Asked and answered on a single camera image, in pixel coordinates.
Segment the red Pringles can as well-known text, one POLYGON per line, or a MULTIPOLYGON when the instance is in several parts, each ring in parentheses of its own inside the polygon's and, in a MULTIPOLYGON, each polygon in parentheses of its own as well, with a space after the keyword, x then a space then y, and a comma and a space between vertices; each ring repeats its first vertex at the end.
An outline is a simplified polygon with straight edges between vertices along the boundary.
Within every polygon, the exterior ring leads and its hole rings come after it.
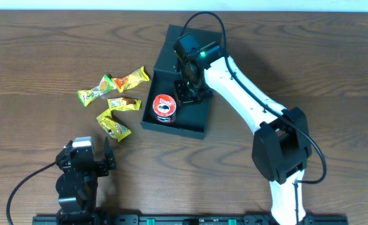
POLYGON ((170 95, 157 95, 153 100, 152 109, 156 120, 160 123, 172 124, 176 118, 177 104, 170 95))

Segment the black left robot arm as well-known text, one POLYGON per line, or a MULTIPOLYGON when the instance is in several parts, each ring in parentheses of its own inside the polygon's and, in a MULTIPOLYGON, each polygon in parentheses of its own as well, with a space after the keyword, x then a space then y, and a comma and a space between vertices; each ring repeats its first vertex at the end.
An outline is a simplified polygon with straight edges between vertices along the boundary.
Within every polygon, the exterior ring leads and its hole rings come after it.
POLYGON ((97 161, 92 137, 77 137, 56 156, 56 165, 63 171, 56 181, 61 207, 56 213, 56 224, 112 224, 108 212, 96 207, 98 178, 108 176, 116 168, 109 140, 104 140, 104 159, 97 161))

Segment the black gift box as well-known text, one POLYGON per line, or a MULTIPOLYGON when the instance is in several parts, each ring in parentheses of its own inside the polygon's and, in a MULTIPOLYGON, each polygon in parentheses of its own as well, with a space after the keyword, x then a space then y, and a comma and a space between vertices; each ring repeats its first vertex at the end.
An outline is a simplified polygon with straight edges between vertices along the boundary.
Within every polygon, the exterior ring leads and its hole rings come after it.
POLYGON ((178 105, 174 96, 174 81, 184 79, 199 86, 205 70, 212 62, 223 59, 222 34, 218 32, 170 25, 160 55, 154 65, 154 74, 141 121, 144 129, 169 134, 204 139, 211 99, 200 104, 178 105), (177 104, 176 118, 172 124, 156 120, 153 100, 167 94, 177 104))

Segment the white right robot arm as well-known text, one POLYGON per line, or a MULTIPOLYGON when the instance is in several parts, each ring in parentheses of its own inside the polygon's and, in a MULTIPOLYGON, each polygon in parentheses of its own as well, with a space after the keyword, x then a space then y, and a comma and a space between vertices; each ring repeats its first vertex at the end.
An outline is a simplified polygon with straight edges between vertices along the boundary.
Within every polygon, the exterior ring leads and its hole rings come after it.
POLYGON ((173 45, 182 79, 175 81, 180 106, 198 104, 219 93, 253 133, 252 160, 269 181, 271 214, 278 224, 297 224, 306 212, 301 181, 311 156, 306 115, 266 96, 240 71, 215 41, 201 46, 192 34, 173 45))

